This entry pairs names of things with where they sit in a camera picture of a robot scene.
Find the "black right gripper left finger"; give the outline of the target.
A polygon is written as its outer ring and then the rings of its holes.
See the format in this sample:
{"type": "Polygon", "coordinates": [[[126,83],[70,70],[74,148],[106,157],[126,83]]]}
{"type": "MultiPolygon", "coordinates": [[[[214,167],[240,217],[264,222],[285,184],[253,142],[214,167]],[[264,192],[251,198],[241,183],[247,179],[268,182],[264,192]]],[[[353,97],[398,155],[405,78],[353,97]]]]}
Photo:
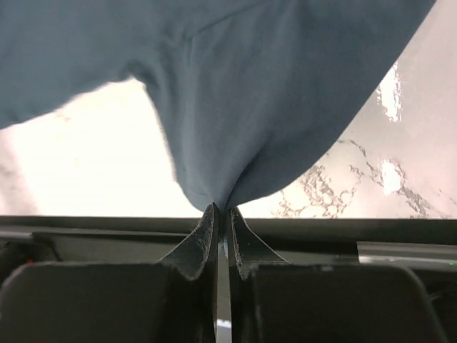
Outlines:
{"type": "Polygon", "coordinates": [[[1,285],[3,342],[214,342],[219,211],[159,262],[39,262],[1,285]]]}

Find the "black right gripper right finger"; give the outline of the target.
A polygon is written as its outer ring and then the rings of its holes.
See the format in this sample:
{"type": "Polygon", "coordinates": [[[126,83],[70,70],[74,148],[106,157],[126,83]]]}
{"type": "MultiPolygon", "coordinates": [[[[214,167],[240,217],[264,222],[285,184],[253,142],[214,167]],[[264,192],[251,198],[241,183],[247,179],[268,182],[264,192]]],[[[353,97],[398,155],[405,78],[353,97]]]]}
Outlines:
{"type": "Polygon", "coordinates": [[[417,276],[381,264],[290,264],[228,213],[234,342],[446,342],[417,276]]]}

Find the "blue-grey t-shirt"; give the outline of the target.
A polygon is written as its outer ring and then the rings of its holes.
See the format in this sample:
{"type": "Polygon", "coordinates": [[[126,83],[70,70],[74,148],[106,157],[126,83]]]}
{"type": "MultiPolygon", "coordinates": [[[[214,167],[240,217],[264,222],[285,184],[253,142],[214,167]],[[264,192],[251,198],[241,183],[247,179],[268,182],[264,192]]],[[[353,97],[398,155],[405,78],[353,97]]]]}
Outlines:
{"type": "Polygon", "coordinates": [[[1,126],[133,77],[199,210],[286,187],[353,120],[432,1],[3,1],[1,126]]]}

